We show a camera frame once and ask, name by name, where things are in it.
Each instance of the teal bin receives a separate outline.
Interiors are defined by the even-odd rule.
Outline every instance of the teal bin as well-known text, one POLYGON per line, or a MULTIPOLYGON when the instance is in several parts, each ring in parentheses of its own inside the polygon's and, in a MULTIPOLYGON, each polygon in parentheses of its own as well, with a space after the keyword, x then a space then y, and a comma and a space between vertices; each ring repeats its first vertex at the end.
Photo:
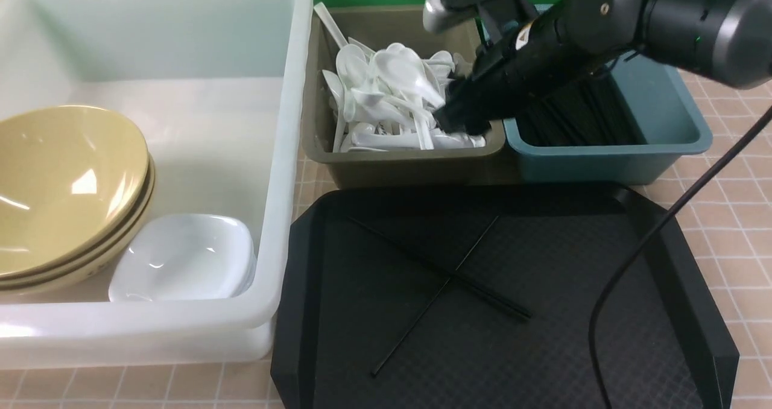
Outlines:
POLYGON ((675 68, 639 56, 620 60, 612 77, 646 145, 537 147, 521 139, 515 120, 505 120, 524 182, 649 184, 679 157, 710 148, 712 132, 675 68))

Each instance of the black cable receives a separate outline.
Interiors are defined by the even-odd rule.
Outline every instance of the black cable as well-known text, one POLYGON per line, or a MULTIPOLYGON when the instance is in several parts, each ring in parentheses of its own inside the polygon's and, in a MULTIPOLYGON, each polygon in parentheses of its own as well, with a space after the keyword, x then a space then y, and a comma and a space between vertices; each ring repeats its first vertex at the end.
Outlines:
POLYGON ((675 201, 673 206, 667 211, 667 213, 662 216, 662 218, 654 225, 651 230, 648 231, 648 233, 643 236, 643 238, 639 241, 638 246, 635 247, 633 252, 630 254, 630 256, 623 261, 621 266, 614 272, 612 277, 609 279, 609 282, 606 283, 606 286, 604 286, 603 291, 601 291, 601 295, 598 296, 598 300, 595 301, 595 306, 592 308, 592 314, 590 315, 590 330, 589 330, 589 342, 590 342, 590 357, 592 360, 592 370, 593 373, 595 373, 595 381, 598 382, 598 388, 601 390, 601 397, 603 398, 604 406, 606 406, 606 409, 612 409, 612 401, 609 398, 609 391, 606 390, 606 385, 603 382, 603 374, 601 373, 601 363, 598 360, 598 348, 595 345, 595 331, 596 327, 598 327, 598 318, 601 315, 601 310, 603 309, 603 305, 606 304, 607 299, 609 299, 610 294, 612 293, 612 290, 614 290, 614 287, 617 285, 619 280, 625 275, 625 272, 628 271, 630 266, 632 266, 633 263, 635 263, 635 260, 639 257, 639 255, 643 252, 643 249, 646 247, 646 244, 648 244, 649 241, 651 241, 654 236, 656 236, 657 233, 659 233, 662 228, 665 227, 665 225, 670 222, 670 220, 675 217, 675 215, 684 208, 684 206, 689 203, 689 200, 691 200, 694 195, 697 195, 698 192, 700 192, 700 189, 702 189, 705 184, 707 184, 709 181, 711 181, 719 172, 721 172, 722 169, 726 167, 729 162, 731 162, 739 153, 741 153, 742 150, 745 150, 745 147, 747 147, 748 144, 752 140, 755 139, 755 137, 758 136, 759 133, 761 133, 764 128, 769 125, 770 121, 772 121, 772 107, 770 107, 764 115, 761 115, 761 118, 759 118, 758 121, 753 125, 753 127, 750 128, 738 141, 734 146, 730 148, 729 151, 724 154, 721 159, 719 159, 714 165, 712 165, 704 174, 701 176, 691 187, 689 187, 686 192, 681 195, 681 197, 675 201))

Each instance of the stacked bowls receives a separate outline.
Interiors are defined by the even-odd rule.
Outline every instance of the stacked bowls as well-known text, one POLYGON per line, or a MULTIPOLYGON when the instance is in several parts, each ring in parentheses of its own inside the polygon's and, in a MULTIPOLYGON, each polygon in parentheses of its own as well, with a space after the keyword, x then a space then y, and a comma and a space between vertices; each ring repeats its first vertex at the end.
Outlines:
POLYGON ((137 235, 155 187, 138 127, 98 107, 0 121, 0 173, 0 294, 97 274, 137 235))

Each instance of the black tray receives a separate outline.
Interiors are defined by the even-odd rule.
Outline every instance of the black tray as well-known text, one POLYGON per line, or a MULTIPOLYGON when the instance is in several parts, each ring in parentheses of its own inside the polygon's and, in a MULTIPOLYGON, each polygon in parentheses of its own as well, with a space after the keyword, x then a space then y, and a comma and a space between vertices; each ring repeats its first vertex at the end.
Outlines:
MULTIPOLYGON (((325 195, 290 234, 271 368, 282 401, 287 409, 602 407, 587 349, 590 310, 663 213, 615 184, 325 195), (452 271, 465 257, 462 274, 533 318, 524 323, 452 282, 372 376, 446 280, 424 264, 452 271)), ((739 353, 675 221, 610 296, 598 351, 615 409, 729 407, 739 353)))

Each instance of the translucent plastic tub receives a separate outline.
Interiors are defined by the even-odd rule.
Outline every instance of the translucent plastic tub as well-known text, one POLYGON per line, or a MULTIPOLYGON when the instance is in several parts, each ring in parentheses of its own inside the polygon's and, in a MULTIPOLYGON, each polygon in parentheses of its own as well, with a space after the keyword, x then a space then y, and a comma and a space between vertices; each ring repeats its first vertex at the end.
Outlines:
POLYGON ((234 299, 107 302, 110 272, 0 297, 0 368, 264 356, 286 264, 312 0, 0 0, 0 118, 119 110, 157 164, 151 217, 245 222, 259 245, 234 299))

